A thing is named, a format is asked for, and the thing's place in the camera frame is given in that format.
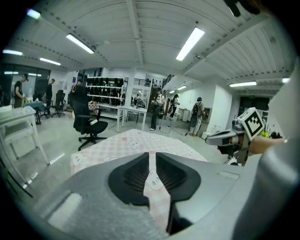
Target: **black office chair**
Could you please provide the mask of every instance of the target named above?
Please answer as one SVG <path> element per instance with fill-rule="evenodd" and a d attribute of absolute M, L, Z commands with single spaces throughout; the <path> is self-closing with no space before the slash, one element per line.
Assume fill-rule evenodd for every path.
<path fill-rule="evenodd" d="M 90 125 L 90 111 L 88 106 L 89 97 L 87 95 L 87 91 L 85 87 L 76 86 L 74 92 L 70 92 L 70 105 L 73 108 L 75 120 L 73 127 L 77 132 L 81 134 L 89 134 L 89 137 L 79 137 L 79 141 L 86 140 L 79 148 L 78 151 L 81 150 L 83 146 L 88 143 L 96 144 L 96 140 L 103 140 L 106 137 L 97 137 L 99 133 L 102 133 L 106 128 L 108 123 L 104 121 L 98 121 L 94 125 Z M 96 108 L 98 110 L 99 119 L 101 109 Z"/>
<path fill-rule="evenodd" d="M 62 108 L 63 108 L 63 101 L 65 98 L 65 93 L 63 90 L 58 90 L 56 93 L 56 100 L 55 100 L 55 105 L 53 106 L 53 108 L 55 109 L 55 113 L 52 114 L 51 117 L 58 115 L 58 117 L 60 118 L 61 115 L 65 116 L 65 114 L 62 112 Z"/>

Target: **floor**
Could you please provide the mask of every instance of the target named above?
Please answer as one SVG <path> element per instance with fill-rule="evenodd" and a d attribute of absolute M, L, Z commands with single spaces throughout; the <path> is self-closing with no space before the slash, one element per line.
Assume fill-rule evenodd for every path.
<path fill-rule="evenodd" d="M 116 120 L 108 118 L 103 118 L 103 120 L 108 122 L 108 127 L 98 136 L 110 137 L 118 134 L 116 132 Z M 47 165 L 41 152 L 36 149 L 17 160 L 16 165 L 19 171 L 27 179 L 32 179 L 32 183 L 26 188 L 34 195 L 32 204 L 71 176 L 70 156 L 77 152 L 80 146 L 78 137 L 81 136 L 80 133 L 74 130 L 73 121 L 72 114 L 66 112 L 66 115 L 60 118 L 57 116 L 49 119 L 43 117 L 41 119 L 42 124 L 37 125 L 39 139 L 49 161 L 59 158 L 55 163 Z M 125 132 L 133 128 L 141 129 L 141 127 L 141 123 L 135 124 L 135 120 L 132 119 L 132 121 L 125 123 L 124 127 L 120 127 L 120 131 Z M 144 131 L 150 132 L 147 124 L 145 124 Z M 198 151 L 209 162 L 222 164 L 227 160 L 225 155 L 220 154 L 216 146 L 207 145 L 200 137 L 184 136 L 186 132 L 187 130 L 182 128 L 161 126 L 161 130 L 157 129 L 152 133 L 183 141 Z"/>

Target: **white table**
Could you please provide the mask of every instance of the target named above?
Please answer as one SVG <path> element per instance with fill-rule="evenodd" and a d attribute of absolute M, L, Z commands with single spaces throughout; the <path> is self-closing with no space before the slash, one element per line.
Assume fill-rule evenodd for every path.
<path fill-rule="evenodd" d="M 135 108 L 135 107 L 125 107 L 125 106 L 122 106 L 122 107 L 118 108 L 117 133 L 120 131 L 119 128 L 120 128 L 120 112 L 121 111 L 123 111 L 122 127 L 124 126 L 125 111 L 132 111 L 132 112 L 135 112 L 135 113 L 143 113 L 144 114 L 144 118 L 142 120 L 142 131 L 144 130 L 147 109 L 145 109 L 145 108 Z"/>
<path fill-rule="evenodd" d="M 39 148 L 41 150 L 46 163 L 50 164 L 47 159 L 47 156 L 44 152 L 42 144 L 40 143 L 40 141 L 38 139 L 38 130 L 37 130 L 36 121 L 35 121 L 35 114 L 36 114 L 36 111 L 32 107 L 26 106 L 24 108 L 21 108 L 21 107 L 14 108 L 14 109 L 12 109 L 11 116 L 0 119 L 1 157 L 4 160 L 8 160 L 10 162 L 13 169 L 16 171 L 16 173 L 20 176 L 20 178 L 24 181 L 25 184 L 27 183 L 26 178 L 21 175 L 21 173 L 18 171 L 18 169 L 16 168 L 16 166 L 14 164 L 14 161 L 16 161 L 16 153 L 12 146 L 13 141 L 15 141 L 16 139 L 20 139 L 22 137 L 26 137 L 28 135 L 32 135 L 35 147 Z M 5 132 L 6 132 L 5 128 L 6 127 L 12 127 L 21 122 L 28 122 L 29 127 L 22 129 L 20 131 L 17 131 L 15 133 L 12 133 L 9 136 L 5 136 Z M 9 144 L 11 146 L 12 152 L 14 153 L 14 155 L 9 153 L 7 144 Z"/>

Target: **ceiling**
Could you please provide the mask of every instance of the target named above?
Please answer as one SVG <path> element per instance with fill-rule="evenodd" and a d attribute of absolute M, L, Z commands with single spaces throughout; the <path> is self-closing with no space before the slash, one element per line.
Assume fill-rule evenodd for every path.
<path fill-rule="evenodd" d="M 61 63 L 49 67 L 65 71 L 137 66 L 201 82 L 218 75 L 227 84 L 257 81 L 237 89 L 240 94 L 273 95 L 296 58 L 275 19 L 240 6 L 241 16 L 234 17 L 222 0 L 43 0 L 33 9 L 40 19 L 25 17 L 7 46 L 24 57 L 4 61 L 36 66 L 43 57 Z M 194 27 L 204 36 L 183 61 L 176 60 Z M 68 33 L 95 53 L 70 42 Z"/>

